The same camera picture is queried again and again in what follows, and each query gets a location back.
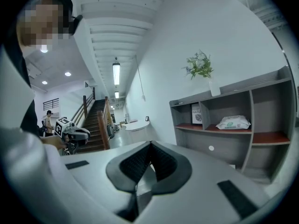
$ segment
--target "cabinet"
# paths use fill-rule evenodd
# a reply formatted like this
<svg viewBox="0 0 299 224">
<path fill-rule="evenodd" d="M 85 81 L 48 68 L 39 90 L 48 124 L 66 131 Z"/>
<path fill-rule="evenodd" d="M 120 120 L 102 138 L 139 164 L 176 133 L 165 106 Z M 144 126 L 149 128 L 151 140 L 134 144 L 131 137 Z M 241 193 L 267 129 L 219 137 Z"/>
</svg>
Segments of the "cabinet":
<svg viewBox="0 0 299 224">
<path fill-rule="evenodd" d="M 178 146 L 206 153 L 256 182 L 271 183 L 283 164 L 296 119 L 295 86 L 288 66 L 210 91 L 170 101 Z M 202 126 L 192 125 L 190 104 L 199 103 Z M 249 129 L 220 130 L 225 116 L 244 115 Z"/>
</svg>

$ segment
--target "green leaves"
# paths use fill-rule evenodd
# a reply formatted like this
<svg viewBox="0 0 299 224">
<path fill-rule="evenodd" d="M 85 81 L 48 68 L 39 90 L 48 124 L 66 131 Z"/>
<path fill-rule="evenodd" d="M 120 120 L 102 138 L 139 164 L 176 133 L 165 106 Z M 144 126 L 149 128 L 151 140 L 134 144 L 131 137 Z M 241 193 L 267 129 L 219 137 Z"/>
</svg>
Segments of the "green leaves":
<svg viewBox="0 0 299 224">
<path fill-rule="evenodd" d="M 196 53 L 194 57 L 187 58 L 187 62 L 192 67 L 188 74 L 192 74 L 191 79 L 193 79 L 196 74 L 203 76 L 204 78 L 211 78 L 211 72 L 214 71 L 211 67 L 211 60 L 199 50 L 199 53 Z"/>
</svg>

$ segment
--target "white robot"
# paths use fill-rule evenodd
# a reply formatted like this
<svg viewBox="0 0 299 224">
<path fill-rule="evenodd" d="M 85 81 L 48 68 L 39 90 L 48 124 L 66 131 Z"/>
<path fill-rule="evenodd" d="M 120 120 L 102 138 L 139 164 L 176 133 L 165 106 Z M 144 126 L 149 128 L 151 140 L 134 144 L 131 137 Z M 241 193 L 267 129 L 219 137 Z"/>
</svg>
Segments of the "white robot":
<svg viewBox="0 0 299 224">
<path fill-rule="evenodd" d="M 63 117 L 56 120 L 55 134 L 67 143 L 67 148 L 63 152 L 64 155 L 75 154 L 77 147 L 85 145 L 90 138 L 87 129 L 77 128 L 74 122 Z"/>
</svg>

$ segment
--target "dark hair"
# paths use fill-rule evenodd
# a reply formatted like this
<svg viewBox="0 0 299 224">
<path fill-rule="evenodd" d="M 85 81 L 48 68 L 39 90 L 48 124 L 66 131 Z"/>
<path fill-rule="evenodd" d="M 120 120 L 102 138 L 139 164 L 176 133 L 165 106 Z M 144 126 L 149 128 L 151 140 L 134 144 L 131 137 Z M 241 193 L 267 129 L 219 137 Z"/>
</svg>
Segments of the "dark hair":
<svg viewBox="0 0 299 224">
<path fill-rule="evenodd" d="M 53 4 L 62 5 L 62 26 L 58 27 L 58 33 L 62 34 L 70 27 L 71 14 L 73 12 L 73 2 L 71 0 L 52 0 L 52 2 Z"/>
<path fill-rule="evenodd" d="M 64 29 L 69 29 L 69 34 L 74 35 L 75 31 L 82 20 L 83 16 L 78 15 L 77 17 L 72 17 L 73 12 L 73 2 L 71 0 L 52 0 L 53 2 L 63 6 L 63 26 L 60 28 L 59 33 L 63 33 Z"/>
</svg>

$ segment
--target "vase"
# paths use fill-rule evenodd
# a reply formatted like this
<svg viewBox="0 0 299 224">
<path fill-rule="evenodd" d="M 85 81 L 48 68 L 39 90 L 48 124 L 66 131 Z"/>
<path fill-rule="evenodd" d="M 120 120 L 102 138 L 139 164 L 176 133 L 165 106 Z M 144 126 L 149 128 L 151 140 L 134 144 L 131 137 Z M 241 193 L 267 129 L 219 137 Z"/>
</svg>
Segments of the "vase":
<svg viewBox="0 0 299 224">
<path fill-rule="evenodd" d="M 219 86 L 217 85 L 217 82 L 213 80 L 213 78 L 209 78 L 209 86 L 212 96 L 217 96 L 221 94 Z"/>
</svg>

